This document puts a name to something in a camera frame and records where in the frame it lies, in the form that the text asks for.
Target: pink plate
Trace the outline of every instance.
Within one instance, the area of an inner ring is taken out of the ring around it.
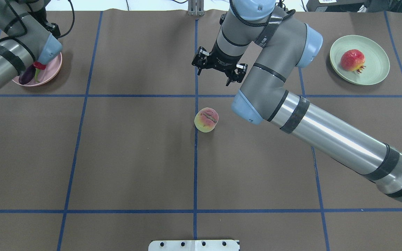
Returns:
[[[46,69],[42,70],[38,74],[38,81],[40,81],[39,83],[35,81],[35,78],[33,78],[27,84],[20,84],[19,76],[14,77],[12,81],[19,84],[20,86],[39,86],[42,84],[46,84],[47,82],[51,81],[51,79],[53,79],[57,75],[57,73],[59,73],[61,65],[62,65],[62,54],[60,52],[58,56],[56,56],[51,62],[49,62],[49,64],[47,64]]]

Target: white metal plate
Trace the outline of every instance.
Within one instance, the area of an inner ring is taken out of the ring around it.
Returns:
[[[148,251],[239,251],[239,240],[152,241]]]

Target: grey metal mount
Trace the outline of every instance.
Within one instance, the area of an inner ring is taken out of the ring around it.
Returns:
[[[188,0],[189,16],[204,16],[204,0]]]

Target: white bracket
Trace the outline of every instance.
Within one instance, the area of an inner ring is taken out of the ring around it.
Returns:
[[[188,0],[189,16],[204,16],[204,0]]]
[[[148,251],[240,251],[239,240],[152,241]]]

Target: eggplant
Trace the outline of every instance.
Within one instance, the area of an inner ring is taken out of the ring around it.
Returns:
[[[25,85],[28,84],[30,81],[32,81],[32,79],[35,77],[36,69],[37,68],[35,68],[33,65],[27,67],[26,71],[23,74],[21,74],[19,78],[19,83]]]

